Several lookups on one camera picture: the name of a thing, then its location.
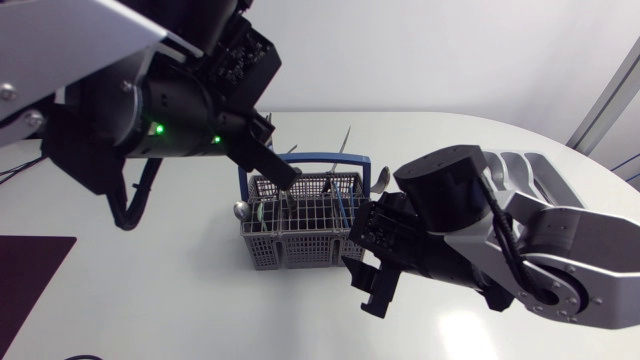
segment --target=black cable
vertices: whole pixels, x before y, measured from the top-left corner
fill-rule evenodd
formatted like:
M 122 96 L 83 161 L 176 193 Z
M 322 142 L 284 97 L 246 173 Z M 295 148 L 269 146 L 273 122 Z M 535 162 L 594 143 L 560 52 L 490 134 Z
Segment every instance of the black cable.
M 134 185 L 136 193 L 129 208 L 127 208 L 127 189 L 122 177 L 116 190 L 107 194 L 107 200 L 109 201 L 109 207 L 116 226 L 123 230 L 133 230 L 138 225 L 147 205 L 151 184 L 158 173 L 160 164 L 162 164 L 162 159 L 150 158 L 147 160 L 147 164 L 140 176 L 140 183 Z
M 487 184 L 487 180 L 482 178 L 482 192 L 487 198 L 489 208 L 493 213 L 493 228 L 496 233 L 496 239 L 505 257 L 505 261 L 511 270 L 513 277 L 520 287 L 531 293 L 536 299 L 543 303 L 550 301 L 549 296 L 538 286 L 533 276 L 529 273 L 524 265 L 524 258 L 516 248 L 516 238 L 513 235 L 509 221 L 505 212 L 498 205 L 498 201 L 493 195 L 493 191 Z
M 18 175 L 19 173 L 27 170 L 28 168 L 38 164 L 39 162 L 41 162 L 42 160 L 46 159 L 47 157 L 42 155 L 37 159 L 31 160 L 29 162 L 26 162 L 22 165 L 18 165 L 12 169 L 9 170 L 5 170 L 3 172 L 0 173 L 0 176 L 5 176 L 5 178 L 3 178 L 2 180 L 0 180 L 0 185 L 6 183 L 7 181 L 9 181 L 11 178 L 13 178 L 14 176 Z
M 95 355 L 76 355 L 64 360 L 102 360 Z
M 629 159 L 627 159 L 627 160 L 625 160 L 625 161 L 621 162 L 620 164 L 618 164 L 617 166 L 614 166 L 610 171 L 618 170 L 620 167 L 622 167 L 622 166 L 624 166 L 624 165 L 628 164 L 630 161 L 634 160 L 634 159 L 635 159 L 635 158 L 637 158 L 638 156 L 640 156 L 640 154 L 637 154 L 637 155 L 634 155 L 634 156 L 630 157 Z

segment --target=white wall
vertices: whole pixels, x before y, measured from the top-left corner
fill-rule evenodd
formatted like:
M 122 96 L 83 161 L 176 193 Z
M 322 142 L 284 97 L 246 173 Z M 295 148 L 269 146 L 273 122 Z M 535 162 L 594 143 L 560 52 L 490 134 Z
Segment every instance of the white wall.
M 608 169 L 640 153 L 640 94 L 631 101 L 618 121 L 598 143 L 590 157 Z M 640 157 L 620 167 L 615 173 L 623 179 L 640 173 Z M 640 177 L 630 182 L 640 190 Z
M 566 142 L 640 35 L 637 0 L 255 1 L 262 111 L 446 111 Z

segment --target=metal frame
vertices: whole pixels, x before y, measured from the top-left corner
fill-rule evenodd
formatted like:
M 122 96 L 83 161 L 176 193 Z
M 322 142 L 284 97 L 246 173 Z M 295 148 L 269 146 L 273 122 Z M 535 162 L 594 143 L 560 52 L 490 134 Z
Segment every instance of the metal frame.
M 578 129 L 567 142 L 585 155 L 598 145 L 640 90 L 640 38 Z

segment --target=screw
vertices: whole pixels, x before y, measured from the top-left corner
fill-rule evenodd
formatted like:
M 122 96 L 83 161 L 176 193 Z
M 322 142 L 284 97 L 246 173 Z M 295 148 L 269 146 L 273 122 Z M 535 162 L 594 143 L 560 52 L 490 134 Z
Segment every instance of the screw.
M 44 122 L 44 118 L 42 117 L 42 114 L 40 114 L 40 112 L 35 110 L 26 112 L 23 115 L 23 117 L 24 117 L 24 122 L 27 123 L 27 125 L 32 127 L 40 126 Z
M 18 92 L 13 85 L 4 83 L 0 85 L 0 99 L 5 101 L 12 101 L 18 98 Z
M 130 93 L 133 90 L 133 84 L 130 81 L 123 80 L 120 83 L 120 90 L 125 93 Z

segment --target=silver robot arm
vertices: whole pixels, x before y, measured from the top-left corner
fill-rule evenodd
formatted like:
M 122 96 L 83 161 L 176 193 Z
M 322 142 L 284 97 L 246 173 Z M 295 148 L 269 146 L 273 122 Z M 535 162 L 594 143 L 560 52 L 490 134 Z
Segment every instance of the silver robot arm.
M 344 259 L 352 285 L 371 294 L 362 309 L 384 317 L 408 272 L 470 287 L 496 311 L 517 299 L 549 320 L 640 324 L 640 226 L 580 208 L 540 156 L 460 145 L 401 167 L 403 192 L 361 207 L 350 234 L 381 260 Z

